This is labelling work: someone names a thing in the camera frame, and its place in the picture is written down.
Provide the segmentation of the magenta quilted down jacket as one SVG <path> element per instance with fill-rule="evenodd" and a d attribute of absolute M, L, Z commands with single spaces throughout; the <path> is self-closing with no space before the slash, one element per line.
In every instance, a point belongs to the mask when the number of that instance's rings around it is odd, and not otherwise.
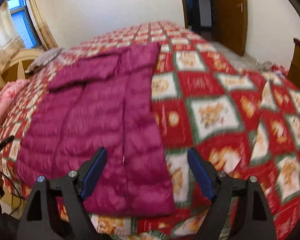
<path fill-rule="evenodd" d="M 151 80 L 161 46 L 150 42 L 99 53 L 60 70 L 32 116 L 16 161 L 18 178 L 65 176 L 104 147 L 108 161 L 84 202 L 89 213 L 173 213 L 171 178 L 151 110 Z"/>

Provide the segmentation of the clothes pile on floor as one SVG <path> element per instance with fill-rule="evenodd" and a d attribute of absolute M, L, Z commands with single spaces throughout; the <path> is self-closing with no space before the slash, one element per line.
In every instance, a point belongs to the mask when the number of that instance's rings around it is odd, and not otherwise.
<path fill-rule="evenodd" d="M 273 72 L 274 74 L 286 78 L 288 76 L 288 70 L 283 66 L 279 66 L 273 62 L 266 61 L 258 66 L 259 72 Z"/>

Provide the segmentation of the pink floral folded blanket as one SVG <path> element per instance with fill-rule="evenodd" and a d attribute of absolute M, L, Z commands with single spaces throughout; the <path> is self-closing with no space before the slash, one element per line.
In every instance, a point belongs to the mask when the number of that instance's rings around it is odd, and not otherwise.
<path fill-rule="evenodd" d="M 0 127 L 11 107 L 14 105 L 18 94 L 29 85 L 30 80 L 22 79 L 8 82 L 0 91 Z"/>

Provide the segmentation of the cream wooden headboard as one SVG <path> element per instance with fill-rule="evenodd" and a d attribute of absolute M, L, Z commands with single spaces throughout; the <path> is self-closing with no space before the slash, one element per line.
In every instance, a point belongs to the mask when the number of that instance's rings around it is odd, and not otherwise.
<path fill-rule="evenodd" d="M 44 52 L 43 49 L 21 49 L 10 61 L 0 75 L 0 91 L 8 82 L 28 79 L 25 70 Z"/>

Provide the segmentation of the red patchwork bear bedspread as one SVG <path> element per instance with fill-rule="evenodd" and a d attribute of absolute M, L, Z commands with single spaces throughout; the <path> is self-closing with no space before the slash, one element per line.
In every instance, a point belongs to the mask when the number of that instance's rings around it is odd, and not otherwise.
<path fill-rule="evenodd" d="M 119 29 L 61 52 L 17 96 L 2 126 L 4 186 L 23 198 L 32 187 L 16 174 L 16 161 L 31 119 L 57 73 L 99 53 L 157 42 L 161 49 L 151 80 L 151 110 L 160 130 L 171 178 L 174 211 L 160 216 L 89 213 L 110 239 L 195 239 L 211 202 L 189 167 L 195 148 L 217 171 L 247 180 L 255 176 L 267 199 L 276 239 L 300 239 L 300 90 L 272 72 L 238 70 L 192 31 L 171 22 Z M 228 239 L 238 198 L 231 199 L 218 239 Z"/>

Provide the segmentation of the striped grey pillow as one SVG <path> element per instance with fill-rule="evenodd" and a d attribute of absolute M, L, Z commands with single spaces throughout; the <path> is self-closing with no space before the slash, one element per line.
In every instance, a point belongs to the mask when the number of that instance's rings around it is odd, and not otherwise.
<path fill-rule="evenodd" d="M 50 50 L 45 51 L 29 65 L 29 67 L 24 71 L 25 74 L 35 74 L 39 72 L 53 59 L 58 57 L 58 55 L 61 54 L 62 51 L 63 48 L 51 48 Z"/>

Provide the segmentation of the beige left curtain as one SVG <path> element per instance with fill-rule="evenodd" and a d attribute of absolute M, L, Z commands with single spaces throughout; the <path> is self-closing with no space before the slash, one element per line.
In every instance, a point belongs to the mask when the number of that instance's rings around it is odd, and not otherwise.
<path fill-rule="evenodd" d="M 4 87 L 2 73 L 10 65 L 11 59 L 23 48 L 24 42 L 14 26 L 8 2 L 5 0 L 0 7 L 0 90 Z"/>

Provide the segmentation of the beige curtain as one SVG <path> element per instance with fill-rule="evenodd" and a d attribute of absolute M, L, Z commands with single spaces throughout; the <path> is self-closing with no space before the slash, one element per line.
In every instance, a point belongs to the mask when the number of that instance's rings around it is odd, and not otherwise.
<path fill-rule="evenodd" d="M 10 65 L 11 59 L 23 48 L 24 42 L 14 26 L 8 2 L 5 0 L 0 7 L 0 90 L 4 87 L 2 73 Z"/>
<path fill-rule="evenodd" d="M 50 50 L 52 48 L 57 48 L 58 45 L 47 25 L 45 18 L 40 11 L 40 7 L 38 6 L 38 0 L 25 1 L 30 14 L 30 18 L 34 25 L 35 31 L 42 43 L 43 49 Z"/>

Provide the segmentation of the beige right curtain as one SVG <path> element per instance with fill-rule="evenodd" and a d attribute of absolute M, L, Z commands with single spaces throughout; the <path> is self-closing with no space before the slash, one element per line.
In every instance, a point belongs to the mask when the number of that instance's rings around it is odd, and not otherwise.
<path fill-rule="evenodd" d="M 47 25 L 45 18 L 40 11 L 40 7 L 38 6 L 38 0 L 25 1 L 30 14 L 30 18 L 34 25 L 35 31 L 42 43 L 43 49 L 50 50 L 52 48 L 57 48 L 58 45 Z"/>

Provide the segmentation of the blue framed window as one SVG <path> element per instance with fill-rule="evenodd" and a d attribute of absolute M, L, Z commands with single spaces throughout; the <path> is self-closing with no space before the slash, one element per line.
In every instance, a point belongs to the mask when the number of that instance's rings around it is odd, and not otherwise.
<path fill-rule="evenodd" d="M 42 43 L 38 37 L 29 15 L 25 0 L 7 0 L 14 26 L 25 48 L 39 48 Z"/>

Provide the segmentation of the brown wooden door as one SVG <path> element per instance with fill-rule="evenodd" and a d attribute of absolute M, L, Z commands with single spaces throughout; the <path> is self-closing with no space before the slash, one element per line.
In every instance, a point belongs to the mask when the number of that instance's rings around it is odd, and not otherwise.
<path fill-rule="evenodd" d="M 211 0 L 216 41 L 243 56 L 247 40 L 247 0 Z"/>

